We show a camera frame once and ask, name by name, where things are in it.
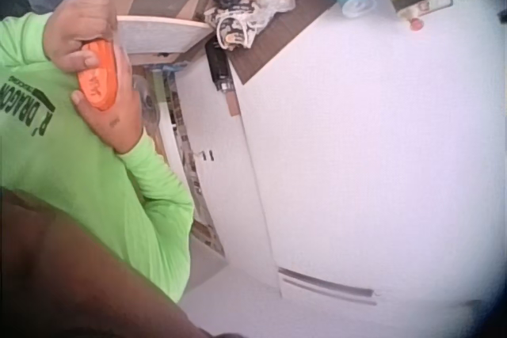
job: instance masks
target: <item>shirt sleeve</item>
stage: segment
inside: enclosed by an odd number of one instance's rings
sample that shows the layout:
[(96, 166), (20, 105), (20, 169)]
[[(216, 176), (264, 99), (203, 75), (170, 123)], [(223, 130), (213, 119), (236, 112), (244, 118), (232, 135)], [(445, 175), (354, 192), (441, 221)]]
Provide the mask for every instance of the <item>shirt sleeve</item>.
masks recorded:
[(146, 132), (130, 152), (119, 157), (145, 199), (144, 211), (157, 234), (159, 248), (173, 280), (170, 293), (174, 299), (179, 299), (189, 277), (192, 197), (162, 156), (156, 153), (153, 140)]
[(44, 28), (50, 13), (6, 17), (0, 21), (0, 66), (23, 66), (48, 61), (44, 54)]

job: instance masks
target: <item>hand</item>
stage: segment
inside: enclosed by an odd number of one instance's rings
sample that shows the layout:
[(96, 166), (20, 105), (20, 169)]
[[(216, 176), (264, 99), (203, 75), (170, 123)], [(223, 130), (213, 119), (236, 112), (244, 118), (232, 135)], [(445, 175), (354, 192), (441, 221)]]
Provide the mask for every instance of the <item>hand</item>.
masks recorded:
[(98, 66), (98, 57), (81, 51), (83, 42), (112, 39), (116, 11), (110, 0), (63, 0), (44, 29), (44, 53), (62, 71), (76, 73)]
[(126, 154), (141, 139), (143, 117), (139, 93), (132, 87), (132, 68), (128, 57), (116, 45), (114, 52), (118, 76), (115, 104), (109, 110), (99, 111), (79, 90), (72, 93), (71, 99), (76, 111), (92, 131), (118, 154)]

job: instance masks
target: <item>green shirt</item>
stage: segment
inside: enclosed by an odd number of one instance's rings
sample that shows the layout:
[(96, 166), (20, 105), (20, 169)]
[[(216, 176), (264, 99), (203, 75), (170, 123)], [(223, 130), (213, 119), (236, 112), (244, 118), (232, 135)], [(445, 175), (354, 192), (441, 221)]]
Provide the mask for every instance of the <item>green shirt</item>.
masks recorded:
[(44, 55), (48, 17), (0, 21), (0, 184), (68, 213), (177, 302), (189, 278), (192, 199), (146, 134), (116, 155), (85, 125), (70, 100), (76, 76)]

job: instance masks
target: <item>orange object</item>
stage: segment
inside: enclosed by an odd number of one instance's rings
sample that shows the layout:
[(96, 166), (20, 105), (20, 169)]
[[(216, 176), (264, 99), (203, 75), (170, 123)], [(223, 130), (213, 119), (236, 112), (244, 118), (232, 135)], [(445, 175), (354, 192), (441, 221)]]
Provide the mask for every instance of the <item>orange object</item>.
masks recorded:
[(105, 111), (114, 104), (118, 91), (116, 60), (112, 43), (106, 40), (95, 40), (83, 45), (82, 49), (95, 52), (99, 59), (99, 66), (78, 73), (79, 87), (92, 106)]

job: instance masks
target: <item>brown skin arm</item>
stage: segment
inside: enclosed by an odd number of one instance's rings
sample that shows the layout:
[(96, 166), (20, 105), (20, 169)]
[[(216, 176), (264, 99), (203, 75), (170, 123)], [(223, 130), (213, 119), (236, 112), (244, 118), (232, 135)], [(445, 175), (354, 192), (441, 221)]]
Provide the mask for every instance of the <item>brown skin arm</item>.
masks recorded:
[(59, 212), (2, 199), (2, 331), (205, 338), (158, 288)]

